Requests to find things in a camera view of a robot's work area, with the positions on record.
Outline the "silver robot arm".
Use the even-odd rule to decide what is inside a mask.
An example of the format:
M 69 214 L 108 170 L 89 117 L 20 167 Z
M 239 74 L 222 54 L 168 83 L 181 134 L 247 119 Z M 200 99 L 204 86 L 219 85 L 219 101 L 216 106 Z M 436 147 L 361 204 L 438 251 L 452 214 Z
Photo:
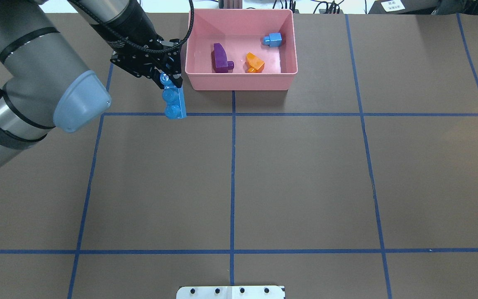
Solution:
M 42 11 L 43 0 L 0 0 L 0 63 L 12 78 L 0 87 L 0 167 L 60 127 L 74 132 L 104 113 L 111 96 Z M 73 0 L 71 5 L 112 48 L 111 62 L 182 88 L 183 39 L 164 40 L 136 0 Z

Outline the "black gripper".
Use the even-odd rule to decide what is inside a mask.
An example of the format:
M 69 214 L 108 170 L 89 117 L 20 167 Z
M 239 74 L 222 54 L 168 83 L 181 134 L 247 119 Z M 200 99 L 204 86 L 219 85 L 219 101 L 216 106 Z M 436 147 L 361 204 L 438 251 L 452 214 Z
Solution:
M 159 88 L 164 88 L 161 83 L 163 74 L 168 76 L 175 87 L 182 87 L 180 39 L 171 39 L 168 42 L 158 39 L 157 42 L 165 52 L 141 51 L 121 40 L 111 42 L 113 53 L 110 62 L 137 78 L 151 79 Z

